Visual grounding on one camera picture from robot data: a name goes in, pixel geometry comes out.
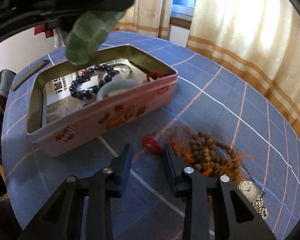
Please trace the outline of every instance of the watch face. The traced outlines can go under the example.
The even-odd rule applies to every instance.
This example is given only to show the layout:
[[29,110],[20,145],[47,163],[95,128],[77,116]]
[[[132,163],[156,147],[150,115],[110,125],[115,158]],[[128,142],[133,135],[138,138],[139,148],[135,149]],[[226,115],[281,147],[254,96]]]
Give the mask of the watch face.
[[239,189],[251,203],[254,203],[257,200],[258,189],[252,181],[247,179],[243,180],[239,184]]

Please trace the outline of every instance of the gray cloth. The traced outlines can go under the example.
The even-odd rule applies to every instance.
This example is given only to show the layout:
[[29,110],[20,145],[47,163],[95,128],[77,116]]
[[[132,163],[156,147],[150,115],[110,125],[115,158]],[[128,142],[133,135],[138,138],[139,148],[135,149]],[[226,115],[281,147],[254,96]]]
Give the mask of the gray cloth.
[[11,84],[16,74],[8,69],[4,69],[0,72],[0,95],[8,97]]

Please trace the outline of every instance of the red clip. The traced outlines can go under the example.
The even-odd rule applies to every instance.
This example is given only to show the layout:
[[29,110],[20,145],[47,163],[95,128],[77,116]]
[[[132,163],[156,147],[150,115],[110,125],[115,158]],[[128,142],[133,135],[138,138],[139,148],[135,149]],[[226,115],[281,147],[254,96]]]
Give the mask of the red clip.
[[34,27],[34,35],[44,32],[44,24]]
[[149,150],[150,152],[154,153],[163,153],[163,148],[151,137],[144,137],[142,139],[142,146]]
[[43,32],[46,35],[46,39],[54,36],[53,30],[46,30],[44,24],[34,27],[34,35],[37,35],[37,34],[43,33]]

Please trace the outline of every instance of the red logo on box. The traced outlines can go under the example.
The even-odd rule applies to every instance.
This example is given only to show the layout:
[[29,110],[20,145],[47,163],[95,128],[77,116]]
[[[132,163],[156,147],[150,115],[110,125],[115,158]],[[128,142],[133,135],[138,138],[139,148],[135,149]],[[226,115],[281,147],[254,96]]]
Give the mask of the red logo on box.
[[75,131],[77,128],[73,125],[66,127],[62,134],[56,136],[56,141],[58,144],[63,144],[74,137]]

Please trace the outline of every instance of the pink tin box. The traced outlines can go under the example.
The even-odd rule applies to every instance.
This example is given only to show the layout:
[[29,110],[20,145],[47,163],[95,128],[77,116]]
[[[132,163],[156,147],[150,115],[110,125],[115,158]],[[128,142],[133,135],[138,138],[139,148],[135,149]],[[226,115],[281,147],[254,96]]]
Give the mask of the pink tin box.
[[[167,76],[95,101],[42,126],[43,88],[47,82],[93,64],[119,58],[129,60],[144,73],[159,72]],[[51,157],[57,157],[110,129],[169,104],[176,88],[177,76],[175,69],[131,45],[99,50],[91,62],[84,66],[62,62],[39,73],[34,82],[27,116],[27,135],[35,148],[39,147]]]

